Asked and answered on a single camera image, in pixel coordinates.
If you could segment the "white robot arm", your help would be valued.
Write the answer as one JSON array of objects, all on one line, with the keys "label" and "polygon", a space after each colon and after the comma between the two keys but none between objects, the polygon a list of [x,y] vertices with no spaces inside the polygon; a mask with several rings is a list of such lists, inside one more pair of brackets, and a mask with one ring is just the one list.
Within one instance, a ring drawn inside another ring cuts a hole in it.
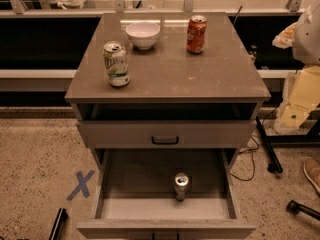
[{"label": "white robot arm", "polygon": [[283,87],[274,129],[289,133],[298,129],[320,104],[320,0],[314,0],[298,21],[280,32],[272,45],[291,47],[293,58],[304,64],[298,73],[289,73]]}]

